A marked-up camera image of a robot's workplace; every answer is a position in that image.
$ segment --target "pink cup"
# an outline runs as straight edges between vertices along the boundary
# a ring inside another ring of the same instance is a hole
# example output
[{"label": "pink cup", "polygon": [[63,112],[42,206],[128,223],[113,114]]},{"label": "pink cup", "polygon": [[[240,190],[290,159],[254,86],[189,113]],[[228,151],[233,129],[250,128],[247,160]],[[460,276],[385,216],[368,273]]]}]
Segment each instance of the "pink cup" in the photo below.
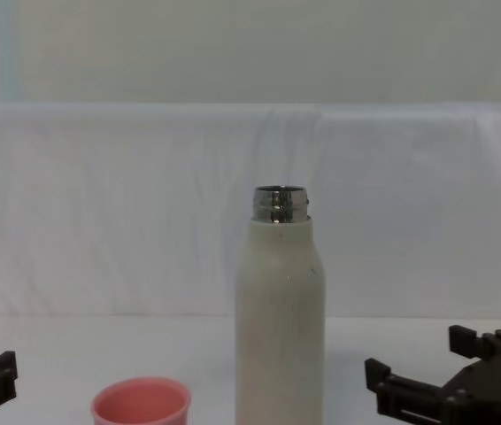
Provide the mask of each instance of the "pink cup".
[{"label": "pink cup", "polygon": [[105,388],[91,403],[95,425],[186,425],[189,390],[167,378],[135,378]]}]

